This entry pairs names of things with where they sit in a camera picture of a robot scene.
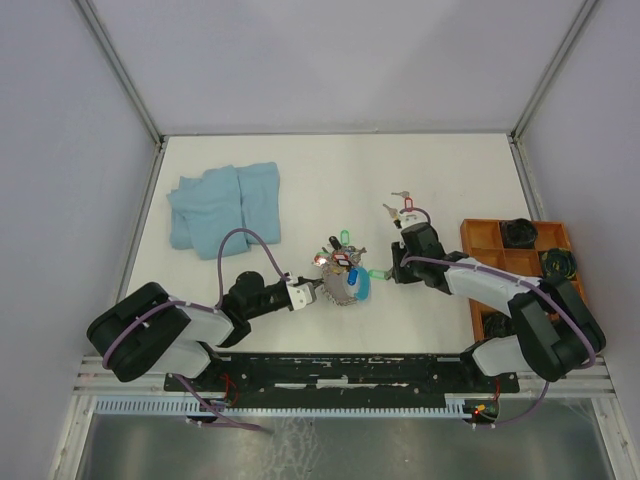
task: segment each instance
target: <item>blue object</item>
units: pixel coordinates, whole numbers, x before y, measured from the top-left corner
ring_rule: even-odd
[[[273,162],[257,163],[236,170],[240,183],[244,227],[256,232],[266,243],[280,243],[278,166]],[[251,236],[247,236],[247,240],[249,243],[258,243]]]
[[[224,236],[243,226],[238,173],[232,166],[207,170],[202,178],[181,178],[177,190],[167,195],[173,209],[169,241],[176,249],[193,248],[203,260],[218,256]],[[244,235],[233,235],[223,256],[249,250]]]
[[[358,269],[352,268],[349,270],[349,276],[347,277],[347,284],[353,287],[358,281]]]
[[[357,300],[363,302],[364,300],[369,298],[369,292],[371,290],[371,279],[367,274],[367,270],[363,267],[356,267],[355,269],[352,269],[351,272],[353,272],[354,270],[358,272],[360,285],[358,287],[358,291],[354,293],[353,296],[356,297]]]

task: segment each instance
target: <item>metal frame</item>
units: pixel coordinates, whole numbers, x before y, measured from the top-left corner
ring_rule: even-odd
[[[123,91],[145,125],[148,134],[157,146],[147,182],[147,188],[140,208],[138,221],[135,226],[130,249],[127,255],[123,277],[117,289],[116,300],[120,300],[126,295],[131,271],[140,245],[140,239],[142,237],[151,199],[153,197],[155,185],[162,166],[167,143],[138,94],[130,75],[124,67],[124,64],[118,57],[106,28],[99,20],[97,10],[91,0],[72,0],[72,2],[78,8],[80,15],[86,22],[89,31],[93,35],[102,54],[105,56],[110,68],[112,69],[116,80],[123,88]],[[527,206],[529,208],[531,218],[535,220],[544,220],[545,211],[535,187],[535,181],[527,161],[522,138],[531,124],[531,121],[542,101],[546,97],[550,87],[553,85],[554,80],[558,76],[561,67],[564,65],[571,51],[578,42],[587,22],[595,13],[599,3],[599,0],[585,0],[583,2],[567,34],[563,38],[560,46],[554,53],[553,58],[538,81],[535,91],[514,126],[511,135],[508,135],[509,145],[514,157],[515,166],[518,171]],[[542,379],[537,377],[533,372],[518,372],[518,378],[521,387],[520,393],[504,394],[505,398],[531,399],[536,398],[539,395],[543,385]],[[165,392],[163,386],[164,375],[162,374],[147,374],[128,384],[120,383],[115,375],[102,368],[99,357],[85,357],[82,361],[80,372],[74,385],[71,404],[69,406],[60,442],[56,449],[49,478],[55,480],[76,478],[86,438],[89,433],[92,416],[96,410],[96,406],[104,408],[105,396],[109,396],[109,398],[112,399],[119,398],[123,401],[134,401],[136,398],[140,399],[140,396],[142,396],[143,399],[148,399],[148,403],[143,402],[143,404],[141,404],[142,406],[138,405],[136,408],[142,408],[143,410],[146,408],[151,414],[153,414],[154,408],[158,408],[154,405],[160,405],[167,402],[169,404],[175,404],[176,401],[179,401],[180,404],[184,404],[184,402],[187,401],[186,394]],[[222,394],[222,392],[203,392],[203,394],[215,396]],[[636,450],[633,447],[631,436],[625,424],[604,359],[598,358],[597,363],[593,368],[587,371],[576,370],[567,375],[566,378],[552,384],[547,396],[549,398],[592,399],[598,425],[600,427],[616,478],[640,480],[640,462],[638,461]],[[458,400],[482,399],[488,398],[490,395],[449,394],[445,397],[448,402],[451,402],[453,405],[456,404],[456,401]],[[124,408],[126,410],[126,403],[120,403],[118,405],[118,408]],[[401,416],[402,414],[397,412],[391,413],[391,415]]]

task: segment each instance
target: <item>ventilation grille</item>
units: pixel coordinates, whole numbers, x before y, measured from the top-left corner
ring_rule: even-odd
[[[251,417],[373,417],[373,418],[469,418],[464,400],[447,399],[444,408],[229,408],[224,414]],[[189,397],[101,396],[94,410],[107,415],[213,415],[200,410]]]

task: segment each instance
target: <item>wooden box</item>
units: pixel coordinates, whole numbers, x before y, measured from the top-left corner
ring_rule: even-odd
[[[507,272],[541,277],[540,253],[551,248],[571,250],[569,235],[563,223],[533,222],[538,230],[534,248],[519,250],[505,248],[500,233],[500,220],[467,219],[460,226],[462,250],[478,261]],[[571,282],[586,303],[580,273]],[[495,312],[494,309],[470,300],[473,337],[476,341],[484,339],[484,318]]]

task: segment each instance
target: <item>blue cloth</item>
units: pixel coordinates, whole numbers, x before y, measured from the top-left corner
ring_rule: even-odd
[[[194,248],[203,260],[213,259],[224,236],[242,226],[266,243],[280,242],[279,188],[275,163],[227,166],[207,170],[202,178],[181,177],[178,189],[167,195],[172,207],[171,246]],[[250,235],[233,235],[222,256],[246,252],[247,241],[258,243]]]
[[[245,228],[253,230],[265,243],[280,243],[280,211],[278,190],[280,174],[273,163],[257,163],[236,169],[242,197],[242,220]],[[249,243],[258,241],[247,235]]]
[[[240,184],[232,166],[207,170],[199,179],[181,178],[180,187],[167,198],[173,209],[171,245],[189,248],[188,231],[193,248],[203,260],[216,258],[224,236],[242,226]],[[223,256],[247,250],[249,245],[244,235],[233,235],[224,247]]]

